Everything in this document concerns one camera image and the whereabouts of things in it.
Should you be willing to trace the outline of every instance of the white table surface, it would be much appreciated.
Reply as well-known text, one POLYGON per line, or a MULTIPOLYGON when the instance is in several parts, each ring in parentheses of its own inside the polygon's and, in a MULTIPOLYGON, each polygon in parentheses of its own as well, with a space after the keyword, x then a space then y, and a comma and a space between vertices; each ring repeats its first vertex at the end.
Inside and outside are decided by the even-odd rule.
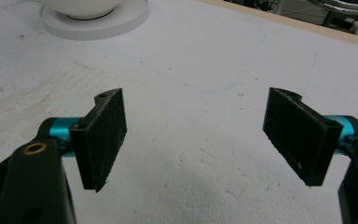
POLYGON ((349 159, 335 156, 310 189, 262 124, 271 86, 358 118, 356 41, 249 9, 149 4, 137 29, 83 42, 49 34, 38 3, 0 1, 0 161, 44 119, 85 116, 94 95, 121 87, 129 129, 103 190, 83 190, 63 159, 78 223, 339 223, 349 159))

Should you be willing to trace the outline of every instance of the white tabletop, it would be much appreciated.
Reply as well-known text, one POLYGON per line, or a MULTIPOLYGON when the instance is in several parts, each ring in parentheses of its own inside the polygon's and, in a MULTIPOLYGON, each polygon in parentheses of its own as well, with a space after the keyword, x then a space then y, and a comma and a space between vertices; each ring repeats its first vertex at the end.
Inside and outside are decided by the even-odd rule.
POLYGON ((94 95, 124 91, 129 129, 102 191, 83 190, 75 158, 63 160, 78 223, 340 222, 349 159, 335 156, 310 189, 262 125, 271 86, 358 118, 358 37, 227 3, 151 0, 135 30, 73 41, 44 29, 42 5, 13 3, 0 2, 0 161, 44 119, 85 116, 94 95))

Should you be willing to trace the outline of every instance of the white saucer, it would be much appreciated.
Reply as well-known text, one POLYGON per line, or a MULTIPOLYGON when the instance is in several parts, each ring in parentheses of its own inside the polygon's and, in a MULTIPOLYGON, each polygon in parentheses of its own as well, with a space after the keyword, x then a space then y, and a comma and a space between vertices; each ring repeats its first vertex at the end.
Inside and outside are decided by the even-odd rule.
POLYGON ((124 0, 106 16, 78 21, 43 6, 41 16, 45 28, 61 38, 97 40, 122 35, 140 26, 149 16, 147 0, 124 0))

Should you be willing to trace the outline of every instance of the blue aluminum part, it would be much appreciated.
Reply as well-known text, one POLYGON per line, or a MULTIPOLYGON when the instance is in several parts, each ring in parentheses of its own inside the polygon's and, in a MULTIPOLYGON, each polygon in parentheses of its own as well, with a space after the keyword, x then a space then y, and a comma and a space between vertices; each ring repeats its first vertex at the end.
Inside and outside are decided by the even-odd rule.
MULTIPOLYGON (((61 142, 69 145, 72 148, 71 136, 69 135, 69 127, 77 123, 80 118, 58 118, 54 120, 51 125, 49 135, 55 136, 60 139, 61 142)), ((75 152, 72 150, 62 155, 63 157, 74 157, 75 152)))
MULTIPOLYGON (((327 119, 335 120, 336 122, 344 126, 338 140, 339 147, 351 147, 351 139, 353 136, 355 136, 355 131, 353 126, 351 125, 351 122, 344 116, 340 115, 328 115, 324 117, 327 119)), ((335 153, 342 154, 339 149, 336 149, 335 153)))

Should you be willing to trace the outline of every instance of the white bowl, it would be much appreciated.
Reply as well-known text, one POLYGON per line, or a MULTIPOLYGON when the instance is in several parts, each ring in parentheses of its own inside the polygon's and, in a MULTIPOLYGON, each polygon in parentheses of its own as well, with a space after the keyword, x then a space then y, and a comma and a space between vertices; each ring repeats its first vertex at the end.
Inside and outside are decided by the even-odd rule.
POLYGON ((41 0, 48 7, 78 20, 90 20, 108 14, 121 0, 41 0))

